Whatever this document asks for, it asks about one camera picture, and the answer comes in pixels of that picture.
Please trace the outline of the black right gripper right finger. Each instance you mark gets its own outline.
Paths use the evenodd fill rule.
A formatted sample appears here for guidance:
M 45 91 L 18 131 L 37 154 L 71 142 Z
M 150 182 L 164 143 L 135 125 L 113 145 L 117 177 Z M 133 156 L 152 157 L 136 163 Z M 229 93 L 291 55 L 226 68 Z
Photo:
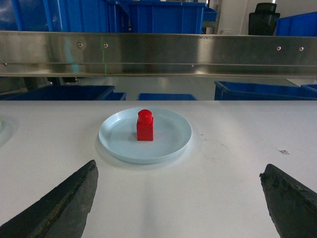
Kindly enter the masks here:
M 317 236 L 317 193 L 278 167 L 260 174 L 269 215 L 281 238 Z

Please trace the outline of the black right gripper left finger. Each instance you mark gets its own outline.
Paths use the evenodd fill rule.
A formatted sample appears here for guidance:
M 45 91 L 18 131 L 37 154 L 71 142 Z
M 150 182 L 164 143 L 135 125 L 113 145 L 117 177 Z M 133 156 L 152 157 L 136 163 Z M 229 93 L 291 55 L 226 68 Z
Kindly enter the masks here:
M 2 238 L 80 238 L 97 190 L 89 161 L 30 207 L 1 225 Z

